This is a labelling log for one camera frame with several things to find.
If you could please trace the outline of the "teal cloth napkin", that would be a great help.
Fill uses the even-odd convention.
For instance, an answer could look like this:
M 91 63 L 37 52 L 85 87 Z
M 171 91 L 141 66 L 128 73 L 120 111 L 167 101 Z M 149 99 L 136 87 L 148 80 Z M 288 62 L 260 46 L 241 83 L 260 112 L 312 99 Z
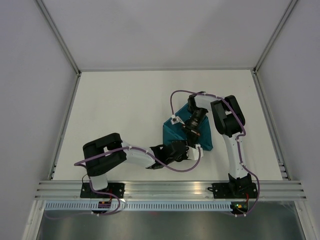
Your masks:
M 214 146 L 212 143 L 209 119 L 206 115 L 204 115 L 203 120 L 200 121 L 197 131 L 200 136 L 195 136 L 193 133 L 187 134 L 181 123 L 172 124 L 171 120 L 168 119 L 162 126 L 163 144 L 169 145 L 173 141 L 187 141 L 188 137 L 194 137 L 193 139 L 189 139 L 189 145 L 194 146 L 195 144 L 200 144 L 204 151 L 210 152 Z

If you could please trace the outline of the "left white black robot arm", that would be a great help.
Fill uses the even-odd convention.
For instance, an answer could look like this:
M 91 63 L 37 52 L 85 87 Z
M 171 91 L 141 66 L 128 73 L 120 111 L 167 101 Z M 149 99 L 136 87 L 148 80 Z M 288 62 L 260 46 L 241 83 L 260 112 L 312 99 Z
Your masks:
M 165 145 L 143 148 L 141 151 L 123 141 L 119 133 L 111 133 L 104 137 L 86 143 L 83 147 L 85 159 L 105 153 L 105 149 L 112 151 L 110 154 L 100 156 L 85 163 L 87 175 L 92 183 L 91 191 L 98 198 L 104 198 L 109 193 L 107 172 L 122 163 L 131 163 L 145 169 L 158 170 L 164 165 L 181 162 L 188 158 L 187 142 L 184 140 L 173 141 Z

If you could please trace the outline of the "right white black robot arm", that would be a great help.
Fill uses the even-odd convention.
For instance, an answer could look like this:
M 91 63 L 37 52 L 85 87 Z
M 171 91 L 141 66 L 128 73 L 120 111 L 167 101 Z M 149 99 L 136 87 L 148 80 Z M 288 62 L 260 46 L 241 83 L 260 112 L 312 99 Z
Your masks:
M 208 112 L 213 115 L 216 130 L 224 139 L 229 161 L 228 184 L 226 193 L 234 198 L 243 197 L 252 185 L 251 174 L 246 170 L 245 157 L 242 154 L 241 137 L 245 135 L 245 118 L 237 99 L 233 95 L 225 98 L 205 95 L 204 92 L 188 97 L 188 112 L 191 117 L 182 129 L 186 134 L 188 146 L 195 147 L 201 136 L 200 124 Z

